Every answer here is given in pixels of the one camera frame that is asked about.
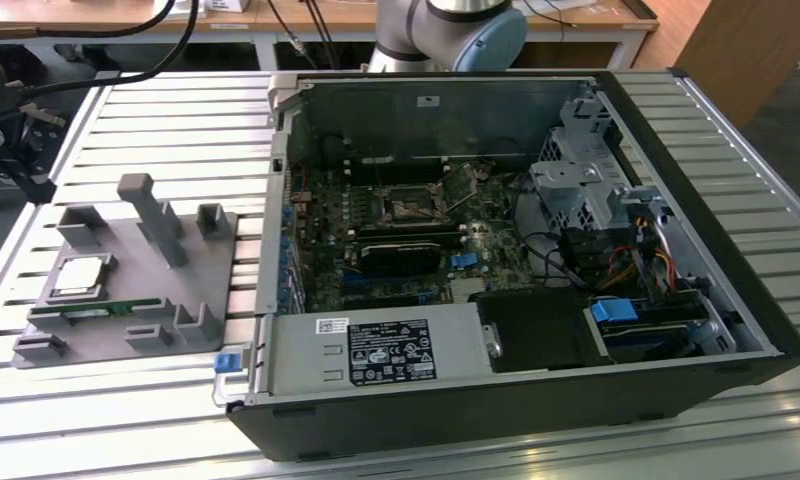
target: slotted metal surface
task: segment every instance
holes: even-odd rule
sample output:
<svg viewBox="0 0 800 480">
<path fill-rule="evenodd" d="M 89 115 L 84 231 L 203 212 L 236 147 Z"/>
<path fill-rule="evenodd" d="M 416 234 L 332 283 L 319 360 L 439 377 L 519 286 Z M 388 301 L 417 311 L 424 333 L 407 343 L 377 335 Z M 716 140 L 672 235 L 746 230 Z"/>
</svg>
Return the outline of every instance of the slotted metal surface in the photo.
<svg viewBox="0 0 800 480">
<path fill-rule="evenodd" d="M 799 200 L 686 81 L 666 72 L 619 78 L 800 328 Z M 152 173 L 155 195 L 173 200 L 179 213 L 213 201 L 243 215 L 225 341 L 249 339 L 267 81 L 260 72 L 179 73 L 90 94 L 57 168 L 54 203 L 28 209 L 32 223 L 17 227 L 20 243 L 13 238 L 4 255 L 16 246 L 14 258 L 0 259 L 0 478 L 800 478 L 800 367 L 676 419 L 304 464 L 265 460 L 213 406 L 212 354 L 9 368 L 61 244 L 53 224 L 80 203 L 94 203 L 106 218 L 133 216 L 115 192 L 128 172 Z"/>
</svg>

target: power supply label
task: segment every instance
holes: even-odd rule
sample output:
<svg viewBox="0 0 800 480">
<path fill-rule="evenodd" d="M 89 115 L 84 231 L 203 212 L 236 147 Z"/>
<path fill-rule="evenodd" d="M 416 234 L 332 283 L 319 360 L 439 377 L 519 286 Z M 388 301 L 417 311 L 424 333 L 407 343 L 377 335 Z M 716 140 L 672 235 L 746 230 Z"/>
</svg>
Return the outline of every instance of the power supply label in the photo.
<svg viewBox="0 0 800 480">
<path fill-rule="evenodd" d="M 349 325 L 347 340 L 356 387 L 436 378 L 427 320 Z"/>
</svg>

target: white label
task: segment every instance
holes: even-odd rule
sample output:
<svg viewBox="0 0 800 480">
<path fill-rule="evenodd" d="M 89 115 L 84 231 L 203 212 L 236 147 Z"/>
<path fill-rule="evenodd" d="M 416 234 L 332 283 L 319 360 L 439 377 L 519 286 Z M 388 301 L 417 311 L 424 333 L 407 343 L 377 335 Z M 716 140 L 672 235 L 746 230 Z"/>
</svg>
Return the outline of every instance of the white label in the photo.
<svg viewBox="0 0 800 480">
<path fill-rule="evenodd" d="M 212 23 L 211 28 L 213 30 L 245 30 L 249 26 L 239 23 Z"/>
<path fill-rule="evenodd" d="M 417 97 L 417 108 L 437 107 L 441 104 L 441 97 Z"/>
<path fill-rule="evenodd" d="M 68 318 L 86 318 L 86 317 L 108 317 L 109 312 L 102 308 L 100 310 L 80 310 L 77 312 L 62 313 Z"/>
<path fill-rule="evenodd" d="M 327 333 L 347 333 L 348 318 L 319 318 L 317 335 Z"/>
</svg>

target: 3d printed holder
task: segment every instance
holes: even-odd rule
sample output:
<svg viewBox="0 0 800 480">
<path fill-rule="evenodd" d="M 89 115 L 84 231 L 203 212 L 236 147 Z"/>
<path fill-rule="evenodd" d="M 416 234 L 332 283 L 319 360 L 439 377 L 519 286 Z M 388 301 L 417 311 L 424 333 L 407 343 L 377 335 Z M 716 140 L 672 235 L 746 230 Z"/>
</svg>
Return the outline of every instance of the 3d printed holder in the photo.
<svg viewBox="0 0 800 480">
<path fill-rule="evenodd" d="M 152 186 L 147 174 L 119 183 L 139 220 L 106 221 L 93 206 L 65 209 L 56 227 L 65 244 L 14 344 L 14 367 L 221 347 L 237 216 L 205 204 L 179 217 Z"/>
</svg>

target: blue tab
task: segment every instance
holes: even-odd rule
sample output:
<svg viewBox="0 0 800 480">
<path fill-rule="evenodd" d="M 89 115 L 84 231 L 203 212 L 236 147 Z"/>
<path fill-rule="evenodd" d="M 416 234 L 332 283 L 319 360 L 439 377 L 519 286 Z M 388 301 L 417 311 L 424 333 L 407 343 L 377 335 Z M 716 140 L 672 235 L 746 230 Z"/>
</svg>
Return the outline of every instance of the blue tab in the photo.
<svg viewBox="0 0 800 480">
<path fill-rule="evenodd" d="M 475 252 L 451 257 L 451 267 L 465 268 L 477 264 L 477 254 Z"/>
<path fill-rule="evenodd" d="M 596 319 L 596 323 L 632 322 L 638 320 L 635 306 L 627 298 L 606 298 L 599 300 L 590 307 L 590 311 Z"/>
<path fill-rule="evenodd" d="M 240 353 L 220 353 L 213 361 L 213 371 L 216 373 L 236 373 L 243 370 Z"/>
</svg>

